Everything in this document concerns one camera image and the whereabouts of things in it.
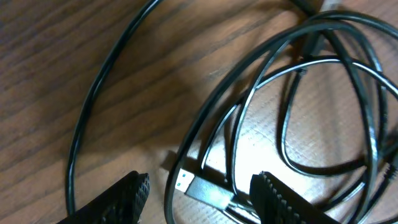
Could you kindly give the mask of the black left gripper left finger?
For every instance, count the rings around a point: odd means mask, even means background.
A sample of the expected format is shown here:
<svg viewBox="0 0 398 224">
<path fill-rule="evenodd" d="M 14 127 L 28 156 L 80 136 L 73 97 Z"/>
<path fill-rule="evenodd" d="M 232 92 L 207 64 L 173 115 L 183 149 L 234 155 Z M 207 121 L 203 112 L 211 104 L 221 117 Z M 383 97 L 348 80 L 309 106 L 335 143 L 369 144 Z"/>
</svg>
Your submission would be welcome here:
<svg viewBox="0 0 398 224">
<path fill-rule="evenodd" d="M 132 171 L 58 224 L 137 224 L 149 192 L 149 175 Z"/>
</svg>

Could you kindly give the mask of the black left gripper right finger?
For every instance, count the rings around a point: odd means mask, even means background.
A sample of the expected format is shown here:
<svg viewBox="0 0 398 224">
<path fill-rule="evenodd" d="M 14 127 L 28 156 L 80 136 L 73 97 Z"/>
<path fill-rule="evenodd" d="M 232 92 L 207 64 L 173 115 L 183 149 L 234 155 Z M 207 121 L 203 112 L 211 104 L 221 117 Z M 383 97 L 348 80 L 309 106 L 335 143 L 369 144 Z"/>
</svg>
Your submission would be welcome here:
<svg viewBox="0 0 398 224">
<path fill-rule="evenodd" d="M 270 172 L 252 175 L 249 197 L 262 223 L 338 224 Z"/>
</svg>

